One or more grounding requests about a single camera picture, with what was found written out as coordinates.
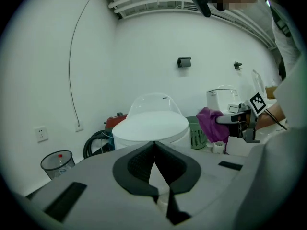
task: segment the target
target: brown box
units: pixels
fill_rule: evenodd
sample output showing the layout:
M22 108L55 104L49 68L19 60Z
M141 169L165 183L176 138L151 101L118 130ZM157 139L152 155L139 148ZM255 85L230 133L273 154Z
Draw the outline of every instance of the brown box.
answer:
M275 99L275 96L273 95L273 92L276 90L277 87L269 87L265 88L265 91L267 93L268 99Z

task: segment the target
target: plastic bottle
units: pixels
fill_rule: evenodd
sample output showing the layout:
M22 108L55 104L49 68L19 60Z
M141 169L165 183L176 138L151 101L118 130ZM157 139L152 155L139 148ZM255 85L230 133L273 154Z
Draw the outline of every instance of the plastic bottle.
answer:
M58 158L59 158L59 164L60 166L63 164L63 155L62 154L59 154L58 155ZM70 169L71 167L67 164L65 164L63 167L59 168L59 173L60 174L64 174L68 169Z

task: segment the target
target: purple cloth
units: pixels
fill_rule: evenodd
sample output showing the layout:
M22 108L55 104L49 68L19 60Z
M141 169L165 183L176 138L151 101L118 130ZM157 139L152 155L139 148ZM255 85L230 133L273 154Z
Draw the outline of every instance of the purple cloth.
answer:
M203 108L196 117L201 126L201 129L208 137L210 142L223 141L228 142L229 128L226 125L217 124L215 118L223 116L220 111L214 111L208 107Z

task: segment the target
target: wall switch plate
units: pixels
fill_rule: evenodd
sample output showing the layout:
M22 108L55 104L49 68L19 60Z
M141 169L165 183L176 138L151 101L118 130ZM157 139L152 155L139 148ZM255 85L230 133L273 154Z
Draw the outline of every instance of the wall switch plate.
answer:
M34 128L37 142L48 140L47 129L45 126Z
M76 132L83 130L83 122L82 121L79 121L79 123L78 122L75 123L75 130L76 130Z

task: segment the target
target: toilet tank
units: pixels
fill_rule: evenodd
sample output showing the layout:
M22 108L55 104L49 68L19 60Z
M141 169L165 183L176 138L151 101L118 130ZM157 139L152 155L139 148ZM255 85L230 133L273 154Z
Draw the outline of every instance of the toilet tank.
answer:
M222 85L217 89L207 91L206 94L208 108L221 112L227 112L230 103L240 102L237 89L231 85Z

